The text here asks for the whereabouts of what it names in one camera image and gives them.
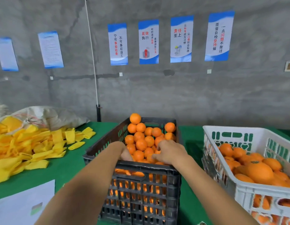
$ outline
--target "black plastic crate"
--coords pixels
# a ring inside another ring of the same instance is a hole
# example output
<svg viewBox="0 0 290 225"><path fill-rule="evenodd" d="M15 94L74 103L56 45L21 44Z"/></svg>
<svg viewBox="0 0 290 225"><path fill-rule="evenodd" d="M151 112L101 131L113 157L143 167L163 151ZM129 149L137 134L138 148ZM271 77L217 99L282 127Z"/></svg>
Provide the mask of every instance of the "black plastic crate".
<svg viewBox="0 0 290 225"><path fill-rule="evenodd" d="M173 122L176 126L173 134L176 142L180 141L175 119L143 117L141 122L147 127L161 128L164 134L165 124ZM83 155L85 164L111 142L124 142L130 134L127 130L129 124L128 118L91 146ZM139 171L144 176L114 173L99 219L124 225L177 225L181 175L173 166L120 160L116 169Z"/></svg>

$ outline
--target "gray wall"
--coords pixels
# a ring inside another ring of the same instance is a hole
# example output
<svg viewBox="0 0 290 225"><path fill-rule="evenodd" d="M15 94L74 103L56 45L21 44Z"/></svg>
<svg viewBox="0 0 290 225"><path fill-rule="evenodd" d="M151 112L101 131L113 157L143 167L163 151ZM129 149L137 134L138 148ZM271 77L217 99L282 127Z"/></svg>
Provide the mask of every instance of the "gray wall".
<svg viewBox="0 0 290 225"><path fill-rule="evenodd" d="M229 60L204 62L209 14L235 10ZM290 0L88 0L103 121L132 112L187 125L290 128ZM170 63L170 18L194 14L191 63ZM160 58L139 65L138 21L160 20ZM108 23L127 23L127 66L111 66ZM57 30L64 68L45 70L37 33ZM0 0L0 37L13 39L20 71L3 72L0 102L71 108L96 120L83 0Z"/></svg>

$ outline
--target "table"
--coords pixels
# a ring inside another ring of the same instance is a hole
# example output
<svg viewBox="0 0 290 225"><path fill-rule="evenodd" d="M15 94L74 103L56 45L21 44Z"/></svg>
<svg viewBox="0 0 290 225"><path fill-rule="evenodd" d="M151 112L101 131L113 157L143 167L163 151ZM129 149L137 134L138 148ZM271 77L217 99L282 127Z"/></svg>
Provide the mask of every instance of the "table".
<svg viewBox="0 0 290 225"><path fill-rule="evenodd" d="M86 143L73 151L67 151L63 158L50 159L46 169L37 169L23 171L20 174L12 176L8 181L0 183L0 199L12 194L33 188L45 182L55 179L55 192L57 192L65 183L67 183L84 166L82 155L86 149L92 146L97 140L104 136L108 131L115 127L117 123L89 122L78 130L91 127L96 132L90 140L84 140ZM202 167L201 158L203 155L203 128L202 126L179 126L182 139L186 150L196 162ZM290 140L290 137L275 128L268 128L280 136ZM212 225L208 219L205 210L202 208L198 198L194 195L186 180L182 178L179 224L194 225L204 221L207 225ZM99 225L108 225L103 221L98 221Z"/></svg>

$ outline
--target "wall sign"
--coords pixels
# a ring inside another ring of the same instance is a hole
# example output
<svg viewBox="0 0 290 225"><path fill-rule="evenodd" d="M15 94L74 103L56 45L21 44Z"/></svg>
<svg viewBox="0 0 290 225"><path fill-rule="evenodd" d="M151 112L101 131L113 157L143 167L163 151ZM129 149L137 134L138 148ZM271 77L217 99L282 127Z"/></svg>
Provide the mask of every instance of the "wall sign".
<svg viewBox="0 0 290 225"><path fill-rule="evenodd" d="M205 61L228 60L234 15L234 11L210 14Z"/></svg>
<svg viewBox="0 0 290 225"><path fill-rule="evenodd" d="M57 32L50 31L39 33L38 40L41 46L45 69L63 68L64 62L61 56Z"/></svg>
<svg viewBox="0 0 290 225"><path fill-rule="evenodd" d="M122 24L109 24L109 53L111 65L128 65L127 26Z"/></svg>
<svg viewBox="0 0 290 225"><path fill-rule="evenodd" d="M140 64L158 64L158 20L139 22Z"/></svg>
<svg viewBox="0 0 290 225"><path fill-rule="evenodd" d="M193 15L171 18L171 63L191 61L193 21Z"/></svg>
<svg viewBox="0 0 290 225"><path fill-rule="evenodd" d="M0 63L4 71L19 71L12 39L9 37L0 38Z"/></svg>

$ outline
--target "white cable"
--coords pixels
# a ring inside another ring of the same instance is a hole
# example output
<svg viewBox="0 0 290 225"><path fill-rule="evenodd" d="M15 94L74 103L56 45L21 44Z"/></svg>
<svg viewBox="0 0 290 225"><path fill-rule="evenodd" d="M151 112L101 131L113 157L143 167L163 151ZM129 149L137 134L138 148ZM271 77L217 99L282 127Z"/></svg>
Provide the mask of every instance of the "white cable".
<svg viewBox="0 0 290 225"><path fill-rule="evenodd" d="M87 0L85 0L85 9L87 11ZM88 19L88 13L87 13L87 24L89 26L90 47L91 47L91 50L92 50L92 58L93 58L93 67L94 67L94 76L95 76L95 89L96 89L96 100L97 100L97 106L99 106L99 104L98 104L98 92L97 92L97 79L96 79L96 71L95 71L95 59L94 59L92 36L91 36L91 33L90 33L90 21Z"/></svg>

